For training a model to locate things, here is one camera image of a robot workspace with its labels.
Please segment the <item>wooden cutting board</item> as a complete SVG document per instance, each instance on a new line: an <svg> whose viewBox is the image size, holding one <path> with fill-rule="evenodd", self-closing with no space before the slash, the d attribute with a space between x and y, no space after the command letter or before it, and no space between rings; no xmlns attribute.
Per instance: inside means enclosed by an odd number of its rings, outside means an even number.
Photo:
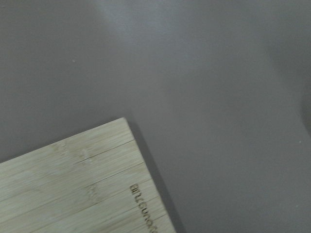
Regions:
<svg viewBox="0 0 311 233"><path fill-rule="evenodd" d="M0 165L3 233L173 233L125 118Z"/></svg>

